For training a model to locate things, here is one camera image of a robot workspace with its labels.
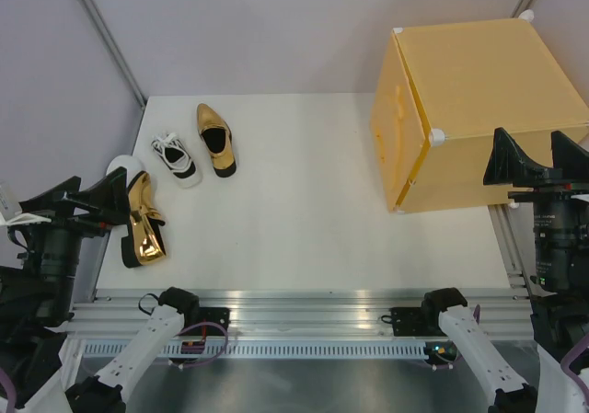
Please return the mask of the gold loafer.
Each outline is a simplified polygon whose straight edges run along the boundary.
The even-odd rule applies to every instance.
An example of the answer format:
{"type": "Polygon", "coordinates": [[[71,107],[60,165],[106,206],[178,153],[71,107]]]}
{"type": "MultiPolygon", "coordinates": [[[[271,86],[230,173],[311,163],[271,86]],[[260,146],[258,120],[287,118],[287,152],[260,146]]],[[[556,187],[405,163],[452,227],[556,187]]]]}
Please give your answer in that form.
{"type": "Polygon", "coordinates": [[[161,228],[166,224],[153,204],[150,175],[140,171],[127,188],[129,222],[121,239],[121,259],[128,269],[149,266],[167,257],[161,228]]]}
{"type": "Polygon", "coordinates": [[[210,106],[201,103],[197,107],[197,128],[210,156],[214,173],[219,178],[229,178],[237,171],[237,161],[232,145],[232,132],[225,120],[210,106]]]}

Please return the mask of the black white sneaker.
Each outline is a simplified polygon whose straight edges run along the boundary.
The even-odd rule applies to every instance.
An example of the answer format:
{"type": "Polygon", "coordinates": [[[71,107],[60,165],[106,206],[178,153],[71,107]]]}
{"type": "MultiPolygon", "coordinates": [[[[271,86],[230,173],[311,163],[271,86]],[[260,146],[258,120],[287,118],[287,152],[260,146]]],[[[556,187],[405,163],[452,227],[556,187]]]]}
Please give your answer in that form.
{"type": "Polygon", "coordinates": [[[182,188],[192,188],[202,182],[201,170],[176,133],[154,136],[151,148],[182,188]]]}

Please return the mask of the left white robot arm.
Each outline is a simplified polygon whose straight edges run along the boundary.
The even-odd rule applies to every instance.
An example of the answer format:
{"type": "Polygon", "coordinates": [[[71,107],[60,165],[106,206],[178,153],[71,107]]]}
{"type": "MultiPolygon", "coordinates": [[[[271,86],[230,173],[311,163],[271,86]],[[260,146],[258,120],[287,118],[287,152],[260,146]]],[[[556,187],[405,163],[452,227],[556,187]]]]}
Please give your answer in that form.
{"type": "Polygon", "coordinates": [[[1,189],[1,224],[20,247],[21,265],[1,269],[1,406],[7,412],[122,412],[144,372],[178,334],[201,324],[199,299],[178,288],[164,291],[146,324],[109,364],[84,382],[60,384],[63,325],[81,244],[124,227],[123,261],[138,267],[161,258],[163,217],[152,203],[147,173],[122,167],[83,189],[71,177],[44,193],[16,200],[1,189]]]}

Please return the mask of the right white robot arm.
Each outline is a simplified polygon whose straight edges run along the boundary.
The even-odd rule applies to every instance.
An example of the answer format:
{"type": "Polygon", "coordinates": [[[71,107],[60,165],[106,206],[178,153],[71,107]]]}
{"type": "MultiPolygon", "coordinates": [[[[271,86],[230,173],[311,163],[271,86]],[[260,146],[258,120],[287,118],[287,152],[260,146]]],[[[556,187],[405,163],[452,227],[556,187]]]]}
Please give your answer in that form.
{"type": "Polygon", "coordinates": [[[511,185],[509,199],[533,206],[536,273],[545,295],[531,299],[540,363],[534,387],[502,357],[456,288],[426,293],[420,322],[456,346],[488,398],[490,412],[588,409],[588,153],[564,132],[550,135],[552,166],[495,130],[483,183],[511,185]]]}

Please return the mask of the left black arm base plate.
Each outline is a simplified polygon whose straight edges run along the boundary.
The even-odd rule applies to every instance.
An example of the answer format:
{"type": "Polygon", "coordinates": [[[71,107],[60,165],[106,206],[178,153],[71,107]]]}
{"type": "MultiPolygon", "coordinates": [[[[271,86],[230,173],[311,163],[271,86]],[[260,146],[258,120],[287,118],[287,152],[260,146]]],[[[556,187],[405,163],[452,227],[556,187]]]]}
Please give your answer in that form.
{"type": "MultiPolygon", "coordinates": [[[[230,315],[231,311],[227,307],[202,307],[197,315],[196,323],[215,323],[223,329],[228,329],[230,315]]],[[[222,337],[223,333],[218,327],[206,325],[198,327],[196,329],[196,335],[205,337],[222,337]]]]}

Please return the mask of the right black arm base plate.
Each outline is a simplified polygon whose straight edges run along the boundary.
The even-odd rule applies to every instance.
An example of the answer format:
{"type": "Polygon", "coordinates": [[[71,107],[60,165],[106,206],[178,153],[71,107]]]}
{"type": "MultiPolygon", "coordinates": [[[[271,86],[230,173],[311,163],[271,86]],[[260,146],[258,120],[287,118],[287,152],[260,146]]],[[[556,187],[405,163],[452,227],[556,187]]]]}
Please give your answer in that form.
{"type": "Polygon", "coordinates": [[[420,307],[391,307],[389,311],[395,337],[434,337],[437,333],[427,322],[420,307]]]}

